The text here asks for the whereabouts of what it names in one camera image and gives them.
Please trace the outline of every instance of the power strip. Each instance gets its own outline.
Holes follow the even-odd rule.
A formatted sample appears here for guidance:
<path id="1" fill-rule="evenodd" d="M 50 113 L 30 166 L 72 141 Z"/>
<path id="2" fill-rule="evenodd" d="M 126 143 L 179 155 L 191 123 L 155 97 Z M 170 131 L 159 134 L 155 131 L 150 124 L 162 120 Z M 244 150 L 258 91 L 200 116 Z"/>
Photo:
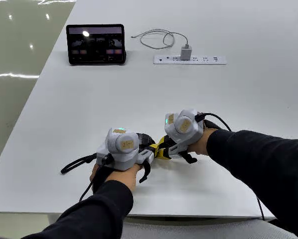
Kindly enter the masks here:
<path id="1" fill-rule="evenodd" d="M 226 65 L 225 56 L 191 56 L 189 61 L 181 61 L 180 56 L 156 55 L 154 64 L 181 64 L 181 65 Z"/>

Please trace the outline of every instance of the person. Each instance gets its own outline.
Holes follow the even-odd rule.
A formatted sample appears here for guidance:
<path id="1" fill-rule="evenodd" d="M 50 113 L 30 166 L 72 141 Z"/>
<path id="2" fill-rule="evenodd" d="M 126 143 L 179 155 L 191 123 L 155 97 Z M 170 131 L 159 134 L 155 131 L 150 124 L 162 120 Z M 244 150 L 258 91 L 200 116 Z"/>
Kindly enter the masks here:
<path id="1" fill-rule="evenodd" d="M 209 155 L 247 184 L 298 236 L 298 139 L 206 128 L 188 150 Z M 97 177 L 97 167 L 91 180 Z M 96 194 L 66 210 L 42 232 L 24 238 L 120 238 L 123 220 L 133 206 L 132 191 L 139 170 L 140 166 L 134 165 L 127 171 L 113 172 Z"/>

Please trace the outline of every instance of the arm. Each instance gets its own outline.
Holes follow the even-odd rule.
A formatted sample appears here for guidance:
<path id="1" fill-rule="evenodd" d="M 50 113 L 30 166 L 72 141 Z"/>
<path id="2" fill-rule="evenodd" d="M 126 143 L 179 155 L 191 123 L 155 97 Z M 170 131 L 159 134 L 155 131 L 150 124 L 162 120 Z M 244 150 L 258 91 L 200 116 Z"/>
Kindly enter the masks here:
<path id="1" fill-rule="evenodd" d="M 97 165 L 91 179 L 95 176 Z M 123 219 L 133 207 L 139 165 L 113 172 L 97 193 L 66 210 L 54 224 L 25 239 L 111 239 L 120 238 Z"/>
<path id="2" fill-rule="evenodd" d="M 247 184 L 298 236 L 298 139 L 207 129 L 190 150 L 209 155 Z"/>

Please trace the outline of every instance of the green floor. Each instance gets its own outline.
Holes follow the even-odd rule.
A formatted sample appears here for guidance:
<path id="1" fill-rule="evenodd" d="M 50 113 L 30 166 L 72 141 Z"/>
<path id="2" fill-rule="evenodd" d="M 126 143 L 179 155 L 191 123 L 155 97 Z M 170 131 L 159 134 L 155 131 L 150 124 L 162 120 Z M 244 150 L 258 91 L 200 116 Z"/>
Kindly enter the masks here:
<path id="1" fill-rule="evenodd" d="M 0 0 L 0 154 L 74 4 Z M 46 215 L 0 214 L 0 237 L 47 225 Z"/>

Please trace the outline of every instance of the yellow label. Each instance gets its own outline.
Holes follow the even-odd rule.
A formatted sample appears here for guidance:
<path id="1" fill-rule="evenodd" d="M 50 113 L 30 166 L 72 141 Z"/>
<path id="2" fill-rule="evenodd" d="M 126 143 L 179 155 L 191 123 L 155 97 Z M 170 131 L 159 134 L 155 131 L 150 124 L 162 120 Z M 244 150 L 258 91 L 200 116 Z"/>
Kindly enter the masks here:
<path id="1" fill-rule="evenodd" d="M 191 121 L 188 119 L 185 119 L 180 127 L 180 131 L 182 133 L 186 133 L 187 130 L 189 129 L 190 125 L 191 125 Z"/>
<path id="2" fill-rule="evenodd" d="M 114 129 L 113 131 L 114 133 L 126 133 L 125 130 L 122 130 L 122 129 Z"/>
<path id="3" fill-rule="evenodd" d="M 133 140 L 122 141 L 120 146 L 122 150 L 134 148 L 134 141 Z"/>
<path id="4" fill-rule="evenodd" d="M 168 124 L 173 123 L 173 114 L 169 115 L 168 117 Z"/>

